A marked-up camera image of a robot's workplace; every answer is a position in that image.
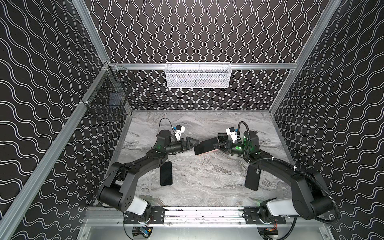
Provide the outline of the black phone blue edge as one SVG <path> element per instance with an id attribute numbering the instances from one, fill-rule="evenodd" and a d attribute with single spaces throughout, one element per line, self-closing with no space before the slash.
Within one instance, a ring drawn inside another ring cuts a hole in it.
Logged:
<path id="1" fill-rule="evenodd" d="M 165 162 L 160 167 L 160 185 L 171 186 L 173 184 L 173 168 L 172 162 Z"/>

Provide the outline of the black phone case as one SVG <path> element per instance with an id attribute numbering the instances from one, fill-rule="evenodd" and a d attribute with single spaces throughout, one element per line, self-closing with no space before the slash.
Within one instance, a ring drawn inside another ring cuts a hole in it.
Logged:
<path id="1" fill-rule="evenodd" d="M 259 190 L 261 170 L 254 165 L 249 165 L 245 179 L 245 187 L 252 191 Z"/>

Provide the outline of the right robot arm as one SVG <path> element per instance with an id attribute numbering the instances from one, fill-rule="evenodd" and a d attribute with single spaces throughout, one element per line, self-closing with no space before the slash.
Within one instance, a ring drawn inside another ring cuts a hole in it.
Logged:
<path id="1" fill-rule="evenodd" d="M 256 131 L 246 131 L 243 137 L 233 129 L 229 129 L 228 133 L 219 133 L 214 148 L 245 160 L 248 164 L 245 187 L 248 189 L 258 191 L 263 171 L 290 186 L 290 198 L 269 199 L 260 204 L 262 221 L 268 222 L 280 215 L 314 219 L 330 225 L 340 221 L 340 208 L 321 174 L 297 168 L 263 151 Z"/>

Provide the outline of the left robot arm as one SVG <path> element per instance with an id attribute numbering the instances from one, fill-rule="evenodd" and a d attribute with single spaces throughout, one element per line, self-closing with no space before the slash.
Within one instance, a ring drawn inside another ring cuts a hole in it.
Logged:
<path id="1" fill-rule="evenodd" d="M 197 146 L 200 141 L 191 137 L 179 140 L 169 130 L 157 134 L 155 145 L 138 160 L 130 163 L 113 163 L 97 193 L 97 200 L 124 213 L 143 215 L 148 202 L 136 196 L 139 178 L 160 168 L 169 155 L 183 153 Z"/>

